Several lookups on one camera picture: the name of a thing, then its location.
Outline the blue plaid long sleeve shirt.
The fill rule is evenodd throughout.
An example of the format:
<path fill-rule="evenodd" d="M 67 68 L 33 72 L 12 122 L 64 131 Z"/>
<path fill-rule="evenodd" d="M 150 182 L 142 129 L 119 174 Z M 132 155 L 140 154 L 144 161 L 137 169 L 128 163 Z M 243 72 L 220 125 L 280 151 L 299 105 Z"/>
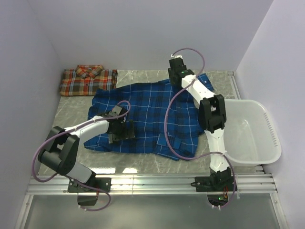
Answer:
<path fill-rule="evenodd" d="M 107 112 L 120 102 L 129 101 L 128 119 L 133 120 L 135 138 L 109 144 L 107 134 L 98 135 L 84 143 L 86 149 L 101 152 L 134 154 L 154 153 L 175 161 L 194 157 L 203 129 L 193 97 L 182 92 L 174 102 L 179 88 L 169 80 L 156 83 L 134 83 L 113 90 L 99 89 L 92 100 L 88 118 Z"/>

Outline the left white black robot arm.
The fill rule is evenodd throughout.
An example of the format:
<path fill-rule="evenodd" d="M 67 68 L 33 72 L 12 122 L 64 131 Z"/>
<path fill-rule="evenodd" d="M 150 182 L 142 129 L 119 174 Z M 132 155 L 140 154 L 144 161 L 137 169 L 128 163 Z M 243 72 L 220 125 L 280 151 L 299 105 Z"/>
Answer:
<path fill-rule="evenodd" d="M 68 177 L 72 186 L 80 187 L 85 192 L 98 189 L 108 191 L 109 181 L 100 182 L 91 169 L 77 162 L 79 145 L 101 134 L 107 134 L 111 145 L 134 138 L 133 121 L 127 120 L 129 111 L 129 108 L 117 104 L 112 110 L 79 125 L 54 127 L 37 150 L 38 161 L 56 174 Z"/>

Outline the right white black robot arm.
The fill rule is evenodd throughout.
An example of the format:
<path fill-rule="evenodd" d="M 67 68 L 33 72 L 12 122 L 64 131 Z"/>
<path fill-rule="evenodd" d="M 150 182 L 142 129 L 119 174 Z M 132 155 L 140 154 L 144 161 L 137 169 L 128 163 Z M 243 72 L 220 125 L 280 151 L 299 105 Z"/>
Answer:
<path fill-rule="evenodd" d="M 185 89 L 199 105 L 198 122 L 208 140 L 210 175 L 199 177 L 191 185 L 203 192 L 223 191 L 234 183 L 230 162 L 225 157 L 224 127 L 226 109 L 224 97 L 210 91 L 194 72 L 187 69 L 180 55 L 169 60 L 169 79 L 174 86 Z"/>

